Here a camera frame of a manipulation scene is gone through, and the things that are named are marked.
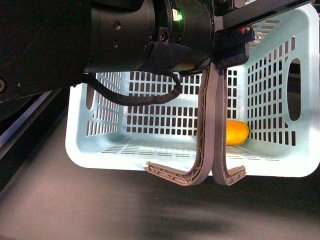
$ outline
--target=screw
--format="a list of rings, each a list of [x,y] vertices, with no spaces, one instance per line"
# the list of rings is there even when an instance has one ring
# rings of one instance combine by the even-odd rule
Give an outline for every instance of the screw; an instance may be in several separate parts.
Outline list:
[[[118,40],[113,41],[112,45],[114,48],[119,47],[119,41]]]
[[[2,94],[6,89],[6,82],[0,78],[0,94]]]
[[[168,42],[168,39],[169,39],[169,34],[164,31],[161,35],[160,35],[160,42]]]
[[[115,21],[115,22],[113,23],[113,26],[114,26],[115,29],[120,30],[120,28],[121,28],[121,23],[120,23],[119,21]]]
[[[178,39],[176,40],[176,43],[177,43],[177,44],[180,44],[180,43],[181,43],[181,36],[178,36]]]

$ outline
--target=yellow fruit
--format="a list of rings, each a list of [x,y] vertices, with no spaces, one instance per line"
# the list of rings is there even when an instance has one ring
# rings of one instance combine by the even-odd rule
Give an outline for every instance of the yellow fruit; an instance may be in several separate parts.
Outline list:
[[[227,120],[226,145],[234,146],[244,142],[249,135],[249,127],[242,121]]]

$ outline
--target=plastic basket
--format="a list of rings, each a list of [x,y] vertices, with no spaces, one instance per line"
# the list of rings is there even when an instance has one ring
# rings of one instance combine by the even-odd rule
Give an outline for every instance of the plastic basket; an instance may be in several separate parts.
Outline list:
[[[253,27],[249,61],[227,71],[227,117],[250,128],[242,145],[226,148],[227,166],[244,165],[247,175],[306,176],[320,162],[318,14],[305,5]],[[301,66],[301,111],[292,120],[287,81],[295,59]],[[169,77],[144,72],[98,73],[97,79],[125,95],[167,93],[174,86]],[[197,155],[202,77],[180,79],[183,93],[177,99],[143,107],[116,105],[86,84],[71,88],[69,157],[86,168],[144,170],[152,161],[188,171]]]

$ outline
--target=dark floor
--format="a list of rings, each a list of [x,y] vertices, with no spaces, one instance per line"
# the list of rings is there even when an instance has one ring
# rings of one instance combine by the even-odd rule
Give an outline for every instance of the dark floor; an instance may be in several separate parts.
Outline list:
[[[0,239],[320,239],[320,170],[181,187],[146,172],[75,165],[65,150],[66,122],[0,193]]]

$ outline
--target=black cable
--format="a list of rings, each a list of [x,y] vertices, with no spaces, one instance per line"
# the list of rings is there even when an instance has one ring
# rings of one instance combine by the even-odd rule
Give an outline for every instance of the black cable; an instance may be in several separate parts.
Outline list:
[[[106,88],[93,75],[84,74],[82,83],[88,84],[91,88],[96,90],[103,97],[109,101],[122,106],[147,106],[153,104],[165,104],[177,98],[182,93],[182,86],[180,80],[173,72],[168,72],[168,76],[173,78],[175,86],[172,91],[157,96],[126,96]]]

